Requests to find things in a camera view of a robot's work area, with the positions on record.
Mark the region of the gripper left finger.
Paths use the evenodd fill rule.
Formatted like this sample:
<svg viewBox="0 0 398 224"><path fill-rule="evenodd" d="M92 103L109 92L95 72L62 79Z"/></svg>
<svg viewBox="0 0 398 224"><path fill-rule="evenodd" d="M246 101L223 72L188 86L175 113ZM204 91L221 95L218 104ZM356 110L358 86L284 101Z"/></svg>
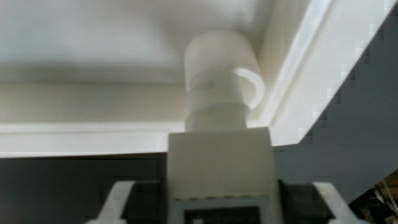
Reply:
<svg viewBox="0 0 398 224"><path fill-rule="evenodd" d="M83 224L161 224L163 189L157 180L111 185L97 215Z"/></svg>

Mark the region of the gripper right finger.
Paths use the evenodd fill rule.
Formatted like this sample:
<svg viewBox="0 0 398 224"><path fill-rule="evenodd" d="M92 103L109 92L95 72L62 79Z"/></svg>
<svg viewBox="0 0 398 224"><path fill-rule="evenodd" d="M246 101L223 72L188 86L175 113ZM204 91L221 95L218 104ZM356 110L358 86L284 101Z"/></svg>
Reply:
<svg viewBox="0 0 398 224"><path fill-rule="evenodd" d="M362 224L328 182L278 181L282 224Z"/></svg>

